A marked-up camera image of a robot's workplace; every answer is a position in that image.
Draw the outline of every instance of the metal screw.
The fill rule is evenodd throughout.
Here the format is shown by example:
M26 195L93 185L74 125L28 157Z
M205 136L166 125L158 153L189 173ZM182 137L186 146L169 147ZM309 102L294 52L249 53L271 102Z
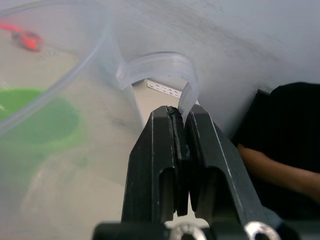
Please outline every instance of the metal screw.
M269 240L281 240L278 233L263 222L251 221L244 226L244 230L249 240L256 240L256 235L258 234L265 235Z
M197 225L181 223L176 225L170 233L170 240L182 240L183 235L191 235L194 240L207 240L204 232Z

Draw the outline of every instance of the black plastic part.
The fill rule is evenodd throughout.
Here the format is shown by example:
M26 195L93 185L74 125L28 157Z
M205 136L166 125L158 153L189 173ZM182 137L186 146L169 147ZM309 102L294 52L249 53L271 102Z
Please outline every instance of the black plastic part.
M160 223L100 224L93 240L168 240L170 230Z
M168 240L174 211L185 215L188 193L207 240L248 240L244 226L268 220L237 149L200 106L185 127L176 108L150 118L128 164L121 223L103 223L93 240ZM319 240L320 222L285 222L282 240Z
M235 207L243 227L269 224L237 149L201 106L192 108L185 131L194 161L190 198L196 217L210 224L219 211L232 213Z
M151 113L130 154L122 222L164 223L176 210L187 214L191 160L183 126L174 107Z

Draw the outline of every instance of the black shirt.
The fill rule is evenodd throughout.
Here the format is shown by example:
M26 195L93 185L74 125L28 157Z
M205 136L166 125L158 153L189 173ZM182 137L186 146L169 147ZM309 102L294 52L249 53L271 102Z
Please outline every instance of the black shirt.
M320 84L292 83L272 91L240 143L292 167L320 173ZM251 180L262 205L284 219L320 219L320 205L300 193Z

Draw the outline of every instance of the human arm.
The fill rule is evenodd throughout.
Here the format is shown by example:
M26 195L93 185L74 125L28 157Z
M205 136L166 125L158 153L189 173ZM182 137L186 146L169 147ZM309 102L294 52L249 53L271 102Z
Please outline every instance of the human arm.
M264 153L239 144L247 170L256 177L312 198L320 204L320 174L272 160Z

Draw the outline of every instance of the white wall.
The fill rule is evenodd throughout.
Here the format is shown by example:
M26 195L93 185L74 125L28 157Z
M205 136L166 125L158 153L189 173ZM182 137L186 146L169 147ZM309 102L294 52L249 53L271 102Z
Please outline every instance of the white wall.
M318 0L100 1L126 59L177 51L194 61L199 102L228 135L258 88L320 82Z

